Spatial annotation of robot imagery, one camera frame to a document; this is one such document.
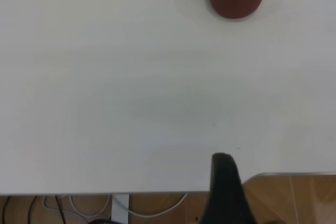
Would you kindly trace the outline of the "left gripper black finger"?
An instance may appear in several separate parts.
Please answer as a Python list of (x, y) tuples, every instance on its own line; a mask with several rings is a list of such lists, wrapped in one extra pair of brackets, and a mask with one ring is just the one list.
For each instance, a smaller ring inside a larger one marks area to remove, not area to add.
[(229, 154), (212, 155), (209, 198), (201, 223), (256, 223), (237, 165)]

